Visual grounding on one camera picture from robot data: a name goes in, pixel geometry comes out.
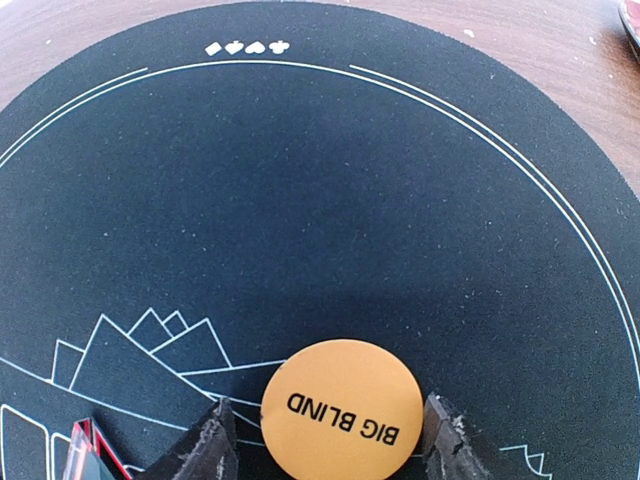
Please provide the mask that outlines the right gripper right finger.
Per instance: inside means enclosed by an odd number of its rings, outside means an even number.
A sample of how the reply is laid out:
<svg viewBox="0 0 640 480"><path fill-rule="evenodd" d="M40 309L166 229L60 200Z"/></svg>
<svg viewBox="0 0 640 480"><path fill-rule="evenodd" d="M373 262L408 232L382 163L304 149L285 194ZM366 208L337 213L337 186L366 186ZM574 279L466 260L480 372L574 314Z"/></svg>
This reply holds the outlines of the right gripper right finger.
<svg viewBox="0 0 640 480"><path fill-rule="evenodd" d="M497 447L436 392L425 400L422 462L427 479L504 479Z"/></svg>

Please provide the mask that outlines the red black triangular all-in marker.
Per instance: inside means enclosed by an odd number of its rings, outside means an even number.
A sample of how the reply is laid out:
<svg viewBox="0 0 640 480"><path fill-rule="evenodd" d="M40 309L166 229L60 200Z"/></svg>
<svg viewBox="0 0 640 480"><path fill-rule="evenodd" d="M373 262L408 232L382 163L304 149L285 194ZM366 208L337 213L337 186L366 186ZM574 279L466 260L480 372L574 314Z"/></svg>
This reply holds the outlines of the red black triangular all-in marker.
<svg viewBox="0 0 640 480"><path fill-rule="evenodd" d="M93 418L76 421L71 432L64 480L131 480L133 475Z"/></svg>

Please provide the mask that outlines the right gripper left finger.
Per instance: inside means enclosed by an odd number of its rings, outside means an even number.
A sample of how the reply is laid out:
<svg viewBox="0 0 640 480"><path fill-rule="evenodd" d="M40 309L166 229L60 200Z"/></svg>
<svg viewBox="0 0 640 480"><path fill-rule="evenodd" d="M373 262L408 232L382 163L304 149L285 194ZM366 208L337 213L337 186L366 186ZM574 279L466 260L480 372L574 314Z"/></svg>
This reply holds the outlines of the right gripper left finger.
<svg viewBox="0 0 640 480"><path fill-rule="evenodd" d="M233 410L223 397L144 471L144 478L237 479L238 470Z"/></svg>

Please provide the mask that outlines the orange big blind button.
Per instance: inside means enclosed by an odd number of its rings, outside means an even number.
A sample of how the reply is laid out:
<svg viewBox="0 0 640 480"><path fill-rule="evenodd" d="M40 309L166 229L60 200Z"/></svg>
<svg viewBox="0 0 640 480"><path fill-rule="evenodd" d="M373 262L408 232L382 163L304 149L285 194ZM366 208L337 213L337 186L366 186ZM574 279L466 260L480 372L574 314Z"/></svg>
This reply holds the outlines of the orange big blind button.
<svg viewBox="0 0 640 480"><path fill-rule="evenodd" d="M295 353L272 375L260 408L267 451L295 479L388 479L413 454L423 418L410 369L354 339Z"/></svg>

